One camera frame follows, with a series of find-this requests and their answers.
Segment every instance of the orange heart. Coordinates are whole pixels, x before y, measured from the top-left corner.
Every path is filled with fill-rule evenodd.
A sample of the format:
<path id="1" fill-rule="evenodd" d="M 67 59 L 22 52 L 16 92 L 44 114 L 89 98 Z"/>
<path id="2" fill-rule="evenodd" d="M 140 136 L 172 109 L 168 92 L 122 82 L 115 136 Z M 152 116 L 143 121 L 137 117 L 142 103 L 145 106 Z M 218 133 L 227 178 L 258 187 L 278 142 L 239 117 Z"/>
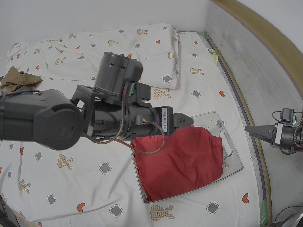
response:
<path id="1" fill-rule="evenodd" d="M 220 96 L 222 96 L 222 97 L 225 97 L 225 95 L 224 95 L 224 92 L 223 92 L 223 91 L 220 91 L 220 92 L 219 92 L 219 95 L 220 95 Z"/>
<path id="2" fill-rule="evenodd" d="M 80 213 L 82 213 L 82 212 L 83 212 L 82 207 L 84 207 L 84 206 L 85 206 L 85 203 L 80 203 L 80 204 L 78 205 L 78 207 L 77 207 L 77 210 L 78 210 Z"/>
<path id="3" fill-rule="evenodd" d="M 248 193 L 246 193 L 246 194 L 243 196 L 243 198 L 242 198 L 242 201 L 243 201 L 244 203 L 249 203 L 249 200 L 247 199 L 247 197 L 248 197 Z"/>

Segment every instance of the mattress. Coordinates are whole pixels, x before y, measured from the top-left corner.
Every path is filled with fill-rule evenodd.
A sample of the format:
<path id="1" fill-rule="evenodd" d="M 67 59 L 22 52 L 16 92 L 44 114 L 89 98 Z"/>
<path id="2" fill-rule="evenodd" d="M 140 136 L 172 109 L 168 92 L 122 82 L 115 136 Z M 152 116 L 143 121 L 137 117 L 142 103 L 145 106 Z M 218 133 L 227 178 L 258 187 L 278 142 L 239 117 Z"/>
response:
<path id="1" fill-rule="evenodd" d="M 151 87 L 150 103 L 172 106 L 174 112 L 189 116 L 218 115 L 242 170 L 202 189 L 147 204 L 142 201 L 132 152 L 117 142 L 100 146 L 81 138 L 58 152 L 36 143 L 4 141 L 0 190 L 7 204 L 43 227 L 258 226 L 256 156 L 233 92 L 204 43 L 195 32 L 178 33 L 177 88 Z M 94 80 L 41 78 L 39 90 L 57 89 L 67 98 L 78 84 L 94 85 Z M 67 163 L 61 168 L 60 159 Z M 226 163 L 233 166 L 231 159 L 227 157 Z"/>

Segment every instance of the red cloth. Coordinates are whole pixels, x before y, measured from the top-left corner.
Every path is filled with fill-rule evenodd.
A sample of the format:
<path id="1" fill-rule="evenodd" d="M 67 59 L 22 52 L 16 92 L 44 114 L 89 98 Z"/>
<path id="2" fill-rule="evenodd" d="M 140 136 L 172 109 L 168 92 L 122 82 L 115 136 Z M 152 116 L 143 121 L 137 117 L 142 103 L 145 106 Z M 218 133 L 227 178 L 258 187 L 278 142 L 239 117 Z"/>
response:
<path id="1" fill-rule="evenodd" d="M 155 154 L 134 152 L 139 180 L 147 201 L 164 199 L 195 190 L 217 180 L 223 173 L 222 139 L 201 127 L 177 129 L 165 137 L 165 145 Z M 154 151 L 162 136 L 139 137 L 136 149 Z"/>

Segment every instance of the barcode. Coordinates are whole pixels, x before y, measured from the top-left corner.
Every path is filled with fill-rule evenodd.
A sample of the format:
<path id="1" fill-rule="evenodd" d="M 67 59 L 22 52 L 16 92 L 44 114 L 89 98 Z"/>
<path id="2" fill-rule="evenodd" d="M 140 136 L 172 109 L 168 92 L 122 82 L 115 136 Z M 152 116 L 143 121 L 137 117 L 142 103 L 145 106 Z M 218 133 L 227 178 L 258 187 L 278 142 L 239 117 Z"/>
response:
<path id="1" fill-rule="evenodd" d="M 167 108 L 162 108 L 162 129 L 167 132 Z"/>

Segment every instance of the khaki fabric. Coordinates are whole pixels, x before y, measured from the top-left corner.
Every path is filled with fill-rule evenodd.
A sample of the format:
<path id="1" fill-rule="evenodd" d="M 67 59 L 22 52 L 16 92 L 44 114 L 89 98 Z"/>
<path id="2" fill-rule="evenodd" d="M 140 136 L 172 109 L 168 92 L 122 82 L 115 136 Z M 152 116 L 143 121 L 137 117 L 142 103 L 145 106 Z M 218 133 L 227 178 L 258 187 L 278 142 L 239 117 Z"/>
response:
<path id="1" fill-rule="evenodd" d="M 2 91 L 14 92 L 23 86 L 37 86 L 42 79 L 32 74 L 19 72 L 14 66 L 1 81 L 0 88 Z"/>

